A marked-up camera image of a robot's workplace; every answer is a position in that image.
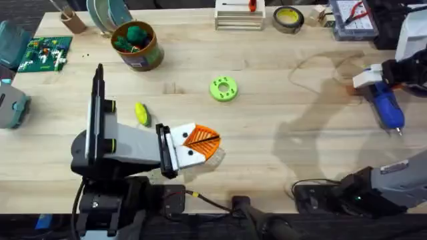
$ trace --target blue tool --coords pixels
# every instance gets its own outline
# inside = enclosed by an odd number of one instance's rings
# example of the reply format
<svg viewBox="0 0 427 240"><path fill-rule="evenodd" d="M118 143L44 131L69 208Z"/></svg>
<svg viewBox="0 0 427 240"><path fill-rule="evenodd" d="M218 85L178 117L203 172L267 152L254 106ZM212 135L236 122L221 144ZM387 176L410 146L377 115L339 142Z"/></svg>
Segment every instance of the blue tool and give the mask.
<svg viewBox="0 0 427 240"><path fill-rule="evenodd" d="M382 124L395 129L402 135L402 128L405 126L405 116L400 109L393 90L384 82L378 82L370 86L373 94L373 104L381 118Z"/></svg>

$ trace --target tape roll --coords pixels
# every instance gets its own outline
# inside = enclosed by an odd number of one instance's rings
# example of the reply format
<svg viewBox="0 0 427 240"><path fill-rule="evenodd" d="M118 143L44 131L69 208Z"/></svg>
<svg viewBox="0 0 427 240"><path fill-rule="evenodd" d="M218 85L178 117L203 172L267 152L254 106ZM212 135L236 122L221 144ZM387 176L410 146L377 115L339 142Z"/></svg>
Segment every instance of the tape roll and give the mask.
<svg viewBox="0 0 427 240"><path fill-rule="evenodd" d="M304 16L294 7L279 7L273 13L273 26L282 33L295 34L304 24Z"/></svg>

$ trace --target tin can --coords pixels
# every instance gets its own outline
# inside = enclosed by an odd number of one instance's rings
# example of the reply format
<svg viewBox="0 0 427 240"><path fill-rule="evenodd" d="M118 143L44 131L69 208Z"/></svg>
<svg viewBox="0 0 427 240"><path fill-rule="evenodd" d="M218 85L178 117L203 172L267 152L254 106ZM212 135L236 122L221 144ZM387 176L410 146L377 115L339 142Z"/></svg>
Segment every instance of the tin can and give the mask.
<svg viewBox="0 0 427 240"><path fill-rule="evenodd" d="M118 36L126 37L127 29L131 26L138 26L142 30L147 31L147 34L151 36L149 44L136 53L123 52L114 45ZM155 69L163 61L165 55L163 49L157 42L157 36L153 28L148 23L141 21L130 21L117 28L111 37L111 45L119 53L124 62L136 71L149 71Z"/></svg>

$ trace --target wire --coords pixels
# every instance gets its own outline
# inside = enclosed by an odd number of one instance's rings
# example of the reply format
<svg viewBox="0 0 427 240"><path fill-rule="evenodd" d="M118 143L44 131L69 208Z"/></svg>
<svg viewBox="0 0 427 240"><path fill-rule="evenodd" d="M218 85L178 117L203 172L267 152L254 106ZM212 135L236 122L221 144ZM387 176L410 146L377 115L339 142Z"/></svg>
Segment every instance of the wire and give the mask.
<svg viewBox="0 0 427 240"><path fill-rule="evenodd" d="M224 206L222 206L222 205L219 205L218 203L215 203L214 201L212 201L212 200L209 200L208 198L206 198L205 196L203 196L202 194L200 194L200 193L198 193L198 192L195 192L195 191L190 191L190 190L185 190L185 193L187 193L187 194L189 194L189 195L191 195L191 196L193 196L193 197L197 197L197 198L200 198L201 200L203 200L203 201L205 201L206 203L209 203L210 205L212 205L212 206L214 206L214 207L217 207L217 208L219 208L219 209L222 209L222 210L224 210L224 211L227 211L227 212L229 212L229 213L231 213L233 210L231 210L230 208L228 208L228 207L224 207Z"/></svg>
<svg viewBox="0 0 427 240"><path fill-rule="evenodd" d="M71 212L70 225L71 225L71 237L73 240L80 240L80 237L79 237L77 231L75 230L75 215L77 212L77 205L79 204L80 195L81 195L81 192L83 191L84 186L85 186L85 179L82 179L80 186L79 186L79 189L77 190L77 193L75 194L75 199L74 199L74 203L73 203L73 210Z"/></svg>
<svg viewBox="0 0 427 240"><path fill-rule="evenodd" d="M307 181L311 181L311 182L325 181L325 182L328 182L328 183L333 183L335 185L340 184L339 181L335 181L335 180L331 180L331 179L303 179L303 180L299 180L299 181L296 181L291 186L291 193L292 193L292 197L293 197L293 198L291 197L292 200L296 200L296 197L295 197L295 187L296 187L296 185L298 185L298 183L303 183L303 182L307 182Z"/></svg>
<svg viewBox="0 0 427 240"><path fill-rule="evenodd" d="M413 8L413 9L409 10L409 13L413 13L413 12L416 12L416 11L423 11L423 10L426 10L426 9L427 9L427 6L416 7L416 8Z"/></svg>
<svg viewBox="0 0 427 240"><path fill-rule="evenodd" d="M242 213L245 215L246 219L249 221L249 228L250 228L250 231L252 232L252 236L253 236L254 240L259 240L260 236L258 235L258 232L256 231L256 226L255 226L254 220L252 220L250 214L248 213L248 211L246 209L244 209L244 207L240 208L240 211L242 211Z"/></svg>
<svg viewBox="0 0 427 240"><path fill-rule="evenodd" d="M189 191L189 190L186 190L186 191L184 191L184 192L182 192L182 191L178 191L178 192L169 193L169 194L167 194L165 197L163 197L163 200L166 200L166 199L168 199L168 198L170 198L170 197L172 197L172 196L174 196L174 195L181 194L181 193L187 193L188 195L191 195L191 196L193 196L193 197L200 198L201 200L205 201L206 203L209 203L210 205L213 205L213 206L215 206L215 207L217 207L217 208L220 208L220 209L222 209L222 210L224 210L224 211L227 211L227 212L228 212L228 213L226 213L226 214L220 215L219 217L216 217L216 216L215 216L215 217L212 217L211 219L208 219L208 220L206 220L206 221L200 221L200 222L199 222L199 224L211 223L211 222L214 222L214 221L219 221L219 220L221 220L221 219L224 219L224 218L226 218L226 217L231 216L231 214L232 214L232 210L231 210L230 208L228 208L228 207L224 207L224 206L222 206L222 205L220 205L220 204L218 204L218 203L215 203L214 201L212 201L212 200L208 199L207 197L205 197L205 196L203 196L202 194L200 194L200 193L198 193L198 192L195 192L195 191ZM197 214L197 216L203 217L203 216L208 216L208 215L205 215L205 214ZM171 217L171 215L170 215L170 214L166 214L166 209L164 209L163 217L165 217L167 220L169 220L169 221L173 221L173 222L175 222L175 223L185 223L185 221L184 221L182 218L180 218L180 219L174 219L174 218L172 218L172 217Z"/></svg>

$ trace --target green ring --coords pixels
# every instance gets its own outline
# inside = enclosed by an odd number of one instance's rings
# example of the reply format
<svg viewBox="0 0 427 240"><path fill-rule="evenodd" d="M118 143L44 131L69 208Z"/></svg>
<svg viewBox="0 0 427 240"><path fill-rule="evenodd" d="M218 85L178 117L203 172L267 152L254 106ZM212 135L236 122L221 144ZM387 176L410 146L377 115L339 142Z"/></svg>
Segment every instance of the green ring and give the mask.
<svg viewBox="0 0 427 240"><path fill-rule="evenodd" d="M220 91L220 85L228 85L228 91ZM238 94L238 85L231 77L217 77L209 86L212 97L217 101L231 101Z"/></svg>

